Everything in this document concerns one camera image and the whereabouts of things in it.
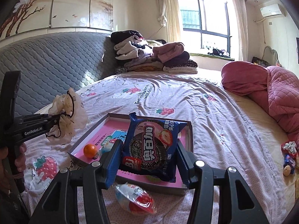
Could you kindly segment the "person's left hand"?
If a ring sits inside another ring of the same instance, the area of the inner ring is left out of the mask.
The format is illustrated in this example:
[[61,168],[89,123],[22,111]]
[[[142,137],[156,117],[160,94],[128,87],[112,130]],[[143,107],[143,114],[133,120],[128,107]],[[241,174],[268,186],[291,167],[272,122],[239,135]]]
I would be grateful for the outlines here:
[[9,174],[3,165],[3,160],[8,157],[9,149],[7,147],[1,148],[1,191],[5,194],[9,194],[12,189],[11,183],[17,185],[19,192],[24,190],[24,171],[26,169],[26,157],[25,152],[27,151],[27,146],[22,143],[19,147],[19,156],[16,157],[14,164],[17,169],[17,174]]

